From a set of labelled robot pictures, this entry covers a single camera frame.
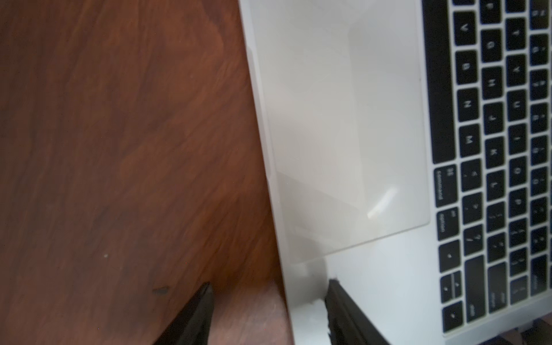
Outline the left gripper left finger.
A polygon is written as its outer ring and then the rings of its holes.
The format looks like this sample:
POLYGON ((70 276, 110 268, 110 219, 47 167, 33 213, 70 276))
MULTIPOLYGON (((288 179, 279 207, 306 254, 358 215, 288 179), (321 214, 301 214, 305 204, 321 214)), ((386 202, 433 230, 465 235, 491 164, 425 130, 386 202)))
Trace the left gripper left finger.
POLYGON ((214 290, 204 283, 154 345, 207 345, 214 314, 214 290))

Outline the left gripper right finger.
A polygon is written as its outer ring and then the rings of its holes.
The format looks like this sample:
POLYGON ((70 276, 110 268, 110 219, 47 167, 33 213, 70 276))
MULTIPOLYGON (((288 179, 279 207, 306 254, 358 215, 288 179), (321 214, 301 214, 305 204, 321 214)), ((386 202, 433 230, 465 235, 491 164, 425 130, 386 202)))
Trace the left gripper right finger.
POLYGON ((337 279, 329 280, 324 303, 331 344, 389 344, 337 279))

